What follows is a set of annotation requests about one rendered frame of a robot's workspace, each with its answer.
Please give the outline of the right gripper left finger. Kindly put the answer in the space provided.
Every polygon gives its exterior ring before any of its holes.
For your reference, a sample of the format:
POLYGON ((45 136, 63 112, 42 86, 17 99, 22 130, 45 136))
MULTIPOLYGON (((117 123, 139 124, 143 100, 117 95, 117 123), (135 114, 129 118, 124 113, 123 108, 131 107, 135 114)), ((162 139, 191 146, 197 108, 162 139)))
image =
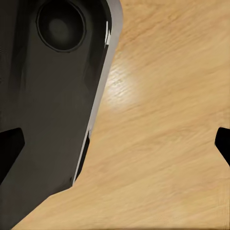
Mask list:
POLYGON ((0 184, 24 146, 24 135, 20 127, 0 133, 0 184))

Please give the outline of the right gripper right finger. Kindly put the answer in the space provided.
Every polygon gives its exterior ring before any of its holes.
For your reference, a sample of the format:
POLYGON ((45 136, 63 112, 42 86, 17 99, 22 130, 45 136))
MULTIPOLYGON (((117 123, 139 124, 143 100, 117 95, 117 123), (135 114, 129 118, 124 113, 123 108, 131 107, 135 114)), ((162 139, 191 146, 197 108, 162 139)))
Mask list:
POLYGON ((218 129, 215 145, 230 166, 230 129, 223 127, 218 129))

